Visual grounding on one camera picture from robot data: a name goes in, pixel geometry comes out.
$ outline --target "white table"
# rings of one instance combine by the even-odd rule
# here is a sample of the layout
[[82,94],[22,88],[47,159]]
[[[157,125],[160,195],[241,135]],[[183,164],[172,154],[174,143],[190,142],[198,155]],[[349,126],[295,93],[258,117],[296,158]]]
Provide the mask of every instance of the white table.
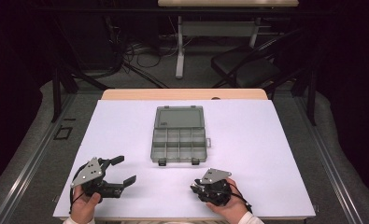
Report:
[[[160,7],[297,7],[298,0],[158,0]],[[260,19],[256,21],[183,21],[178,16],[178,54],[176,78],[183,78],[183,36],[251,36],[249,45],[254,47]]]
[[[160,105],[204,108],[206,136],[212,143],[206,162],[160,167],[151,161],[153,124]],[[69,186],[79,166],[92,157],[119,155],[125,156],[125,161],[110,166],[105,180],[122,183],[132,175],[137,175],[137,180],[121,198],[98,204],[96,219],[220,219],[190,189],[207,168],[232,172],[231,178],[253,205],[255,216],[304,219],[315,215],[277,112],[268,100],[99,101],[53,215],[69,216]]]

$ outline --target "gray carpet floor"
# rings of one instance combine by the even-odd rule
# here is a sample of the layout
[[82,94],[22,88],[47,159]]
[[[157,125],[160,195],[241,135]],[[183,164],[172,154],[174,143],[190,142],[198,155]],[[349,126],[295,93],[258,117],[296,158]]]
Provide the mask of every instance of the gray carpet floor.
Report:
[[[219,80],[210,68],[210,57],[218,51],[231,48],[232,45],[216,42],[207,42],[201,39],[192,42],[186,48],[186,62],[184,67],[184,78],[176,79],[176,57],[158,58],[152,54],[142,54],[134,57],[132,64],[140,67],[154,65],[150,68],[141,67],[143,70],[153,74],[161,82],[170,88],[210,88]],[[133,72],[121,69],[119,73],[98,79],[100,82],[114,88],[155,88],[155,86]],[[45,153],[40,158],[40,163],[35,167],[31,175],[31,181],[24,186],[25,191],[12,205],[5,223],[62,223],[52,217],[58,197],[71,169],[78,147],[86,132],[96,102],[101,97],[101,92],[88,83],[78,80],[80,92],[76,95],[64,94],[64,98],[71,99],[67,109],[64,111],[58,126],[72,128],[70,137],[64,140],[46,141]],[[15,182],[21,176],[26,163],[39,149],[40,143],[45,141],[45,133],[50,127],[52,118],[51,83],[42,89],[44,100],[38,115],[26,134],[17,153],[14,155],[8,168],[0,178],[0,209],[5,204],[7,196],[15,187]],[[293,156],[297,162],[301,176],[305,182],[312,203],[317,207],[317,216],[307,220],[307,223],[352,223],[348,219],[343,204],[337,197],[336,189],[331,179],[326,174],[325,167],[320,160],[320,154],[315,146],[313,136],[308,130],[304,119],[304,109],[299,104],[303,98],[292,98],[289,92],[282,87],[277,93],[274,105],[277,109],[280,121],[288,138]],[[337,142],[334,120],[330,112],[329,102],[320,94],[317,96],[316,104],[317,130],[322,141],[328,148],[334,164],[337,167],[343,182],[348,187],[348,194],[353,201],[362,223],[369,223],[369,190],[363,185],[356,171],[346,159]],[[271,224],[294,224],[303,221],[265,221]]]

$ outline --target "table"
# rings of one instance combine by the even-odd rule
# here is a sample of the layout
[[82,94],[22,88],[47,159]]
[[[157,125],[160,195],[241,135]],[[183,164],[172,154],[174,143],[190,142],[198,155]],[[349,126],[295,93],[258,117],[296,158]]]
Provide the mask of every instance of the table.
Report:
[[[158,0],[160,7],[297,7],[298,0]],[[250,46],[254,47],[259,31],[260,18],[256,21],[183,21],[178,16],[178,54],[176,78],[183,78],[184,51],[183,36],[251,36]]]
[[[271,101],[263,90],[108,90],[94,110],[55,217],[68,217],[69,185],[92,157],[125,161],[110,166],[105,180],[121,183],[137,175],[119,199],[104,199],[102,220],[220,220],[190,189],[208,168],[232,172],[254,215],[263,219],[305,219],[315,212]],[[150,158],[156,106],[201,105],[211,138],[206,162],[158,166]]]

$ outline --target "dark fabric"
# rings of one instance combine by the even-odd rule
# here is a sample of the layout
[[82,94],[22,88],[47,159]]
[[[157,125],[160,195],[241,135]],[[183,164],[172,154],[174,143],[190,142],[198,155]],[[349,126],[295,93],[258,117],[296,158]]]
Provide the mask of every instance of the dark fabric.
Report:
[[39,88],[50,80],[29,24],[18,4],[0,1],[0,174],[41,105]]
[[369,5],[352,13],[338,28],[318,90],[331,102],[341,148],[369,188]]

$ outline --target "person's left hand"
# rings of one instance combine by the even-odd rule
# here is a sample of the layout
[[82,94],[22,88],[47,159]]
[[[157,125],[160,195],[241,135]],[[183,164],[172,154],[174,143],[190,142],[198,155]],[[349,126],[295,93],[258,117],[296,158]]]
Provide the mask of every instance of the person's left hand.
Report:
[[94,216],[94,207],[99,203],[102,196],[94,193],[92,197],[84,194],[81,185],[74,188],[73,199],[75,200],[71,208],[71,219],[79,224],[89,223]]

